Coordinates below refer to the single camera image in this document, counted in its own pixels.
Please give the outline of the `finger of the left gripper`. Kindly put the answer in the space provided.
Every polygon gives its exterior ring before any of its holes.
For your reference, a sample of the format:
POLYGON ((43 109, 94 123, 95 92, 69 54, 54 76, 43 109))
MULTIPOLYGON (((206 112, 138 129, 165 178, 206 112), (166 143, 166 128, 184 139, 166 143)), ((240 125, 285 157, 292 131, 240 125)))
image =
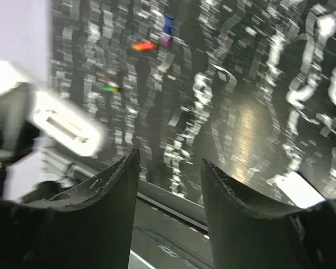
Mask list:
POLYGON ((29 122, 34 87, 20 83, 0 95, 0 163, 15 163, 33 152, 40 130, 29 122))

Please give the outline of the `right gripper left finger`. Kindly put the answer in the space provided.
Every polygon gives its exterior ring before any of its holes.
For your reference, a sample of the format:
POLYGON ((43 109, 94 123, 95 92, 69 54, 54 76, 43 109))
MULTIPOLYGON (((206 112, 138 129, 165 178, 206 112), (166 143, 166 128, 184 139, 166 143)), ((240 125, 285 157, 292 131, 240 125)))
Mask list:
POLYGON ((0 268, 127 268, 140 155, 49 200, 0 198, 0 268))

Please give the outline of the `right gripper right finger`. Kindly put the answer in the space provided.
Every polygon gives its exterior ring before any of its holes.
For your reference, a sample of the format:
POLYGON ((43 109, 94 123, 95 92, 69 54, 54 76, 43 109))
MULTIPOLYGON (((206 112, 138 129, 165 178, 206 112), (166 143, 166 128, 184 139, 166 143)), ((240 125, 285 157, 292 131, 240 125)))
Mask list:
POLYGON ((200 174, 215 268, 336 268, 336 200, 287 205, 207 159, 200 174))

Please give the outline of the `white remote control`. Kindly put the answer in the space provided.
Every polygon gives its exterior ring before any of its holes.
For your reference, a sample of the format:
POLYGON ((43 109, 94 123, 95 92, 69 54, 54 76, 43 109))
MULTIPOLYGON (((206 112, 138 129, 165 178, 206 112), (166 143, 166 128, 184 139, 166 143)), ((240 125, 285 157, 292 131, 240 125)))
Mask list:
POLYGON ((13 62, 0 60, 0 104, 9 103, 8 138, 18 134, 20 118, 75 154, 90 157, 106 139, 106 129, 67 99, 13 62))

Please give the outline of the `white battery compartment cover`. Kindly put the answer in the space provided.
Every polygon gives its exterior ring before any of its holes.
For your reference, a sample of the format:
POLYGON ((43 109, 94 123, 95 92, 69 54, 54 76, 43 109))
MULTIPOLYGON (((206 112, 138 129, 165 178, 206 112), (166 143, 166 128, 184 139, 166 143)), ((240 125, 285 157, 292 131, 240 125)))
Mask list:
POLYGON ((295 171, 281 175, 275 184, 299 208, 309 208, 325 201, 325 198, 295 171))

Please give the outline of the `red AAA battery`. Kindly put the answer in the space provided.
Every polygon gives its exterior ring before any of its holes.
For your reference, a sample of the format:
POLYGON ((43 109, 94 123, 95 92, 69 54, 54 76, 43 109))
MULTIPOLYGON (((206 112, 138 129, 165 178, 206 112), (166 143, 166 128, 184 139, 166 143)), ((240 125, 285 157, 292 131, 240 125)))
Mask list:
POLYGON ((131 48, 137 52, 147 52, 157 49, 157 44, 151 41, 142 41, 132 44, 131 48))

